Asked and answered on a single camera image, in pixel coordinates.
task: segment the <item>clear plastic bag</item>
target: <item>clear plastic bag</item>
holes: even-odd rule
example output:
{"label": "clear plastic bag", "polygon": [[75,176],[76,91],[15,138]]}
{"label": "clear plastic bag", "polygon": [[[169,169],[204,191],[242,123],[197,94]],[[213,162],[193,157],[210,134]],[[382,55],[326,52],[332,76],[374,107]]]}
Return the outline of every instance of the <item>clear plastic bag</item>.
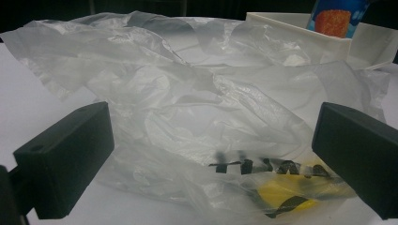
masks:
{"label": "clear plastic bag", "polygon": [[383,120],[388,75],[283,67],[317,55],[268,29],[134,12],[31,22],[1,38],[59,98],[88,88],[109,103],[116,148],[103,184],[188,202],[218,224],[281,224],[354,195],[312,152],[320,104]]}

